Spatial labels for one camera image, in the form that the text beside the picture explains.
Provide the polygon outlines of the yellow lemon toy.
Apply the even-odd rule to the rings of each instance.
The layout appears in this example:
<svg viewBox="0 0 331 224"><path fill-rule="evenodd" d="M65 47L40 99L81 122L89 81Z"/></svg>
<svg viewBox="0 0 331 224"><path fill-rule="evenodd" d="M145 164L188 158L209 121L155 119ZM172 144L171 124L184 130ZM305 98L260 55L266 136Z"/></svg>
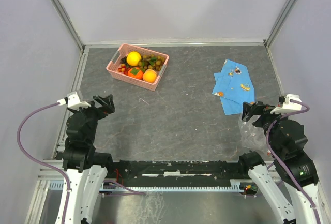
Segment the yellow lemon toy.
<svg viewBox="0 0 331 224"><path fill-rule="evenodd" d="M141 59L142 56L138 52L132 51L127 55L126 62L128 65L136 67Z"/></svg>

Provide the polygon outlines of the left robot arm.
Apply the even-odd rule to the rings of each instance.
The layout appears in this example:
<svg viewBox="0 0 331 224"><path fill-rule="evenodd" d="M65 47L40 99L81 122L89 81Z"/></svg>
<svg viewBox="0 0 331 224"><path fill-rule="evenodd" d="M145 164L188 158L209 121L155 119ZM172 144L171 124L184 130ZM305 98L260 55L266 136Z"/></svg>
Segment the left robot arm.
<svg viewBox="0 0 331 224"><path fill-rule="evenodd" d="M113 96L97 95L87 102L75 91L65 103L72 115L66 121L64 185L56 223L91 223L101 184L114 173L111 154L94 147L98 121L115 111Z"/></svg>

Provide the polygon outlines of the yellow orange peach toy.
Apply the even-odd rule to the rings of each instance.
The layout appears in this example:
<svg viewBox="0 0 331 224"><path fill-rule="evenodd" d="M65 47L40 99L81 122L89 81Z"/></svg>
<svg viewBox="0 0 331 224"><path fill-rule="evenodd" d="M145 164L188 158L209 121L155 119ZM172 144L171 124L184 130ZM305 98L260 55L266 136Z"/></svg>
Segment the yellow orange peach toy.
<svg viewBox="0 0 331 224"><path fill-rule="evenodd" d="M158 77L158 74L156 71L152 70L152 69L148 69L143 73L143 81L148 82L148 83L155 83L156 79Z"/></svg>

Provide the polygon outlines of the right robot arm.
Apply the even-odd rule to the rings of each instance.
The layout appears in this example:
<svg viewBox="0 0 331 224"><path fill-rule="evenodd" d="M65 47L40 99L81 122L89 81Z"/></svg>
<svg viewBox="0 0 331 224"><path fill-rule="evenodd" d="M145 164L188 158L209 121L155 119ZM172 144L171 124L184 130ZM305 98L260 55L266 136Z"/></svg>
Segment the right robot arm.
<svg viewBox="0 0 331 224"><path fill-rule="evenodd" d="M297 96L280 96L279 100L277 106L244 102L242 121L259 116L253 125L264 130L273 165L290 199L286 199L272 181L266 163L257 152L239 157L238 174L253 180L278 223L322 223L318 206L319 178L313 160L304 151L308 138L304 126L290 119L290 116L308 112L310 108Z"/></svg>

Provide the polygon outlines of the clear zip top bag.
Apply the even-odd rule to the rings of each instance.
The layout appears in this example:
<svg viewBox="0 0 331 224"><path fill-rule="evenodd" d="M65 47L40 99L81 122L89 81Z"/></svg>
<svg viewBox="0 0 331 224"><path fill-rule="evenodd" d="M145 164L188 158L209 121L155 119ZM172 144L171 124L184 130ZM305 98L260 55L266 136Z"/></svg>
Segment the clear zip top bag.
<svg viewBox="0 0 331 224"><path fill-rule="evenodd" d="M259 152L263 155L268 155L264 130L253 125L253 122L255 122L259 116L255 115L248 121L243 121L242 117L243 115L241 114L238 120L242 147L250 151Z"/></svg>

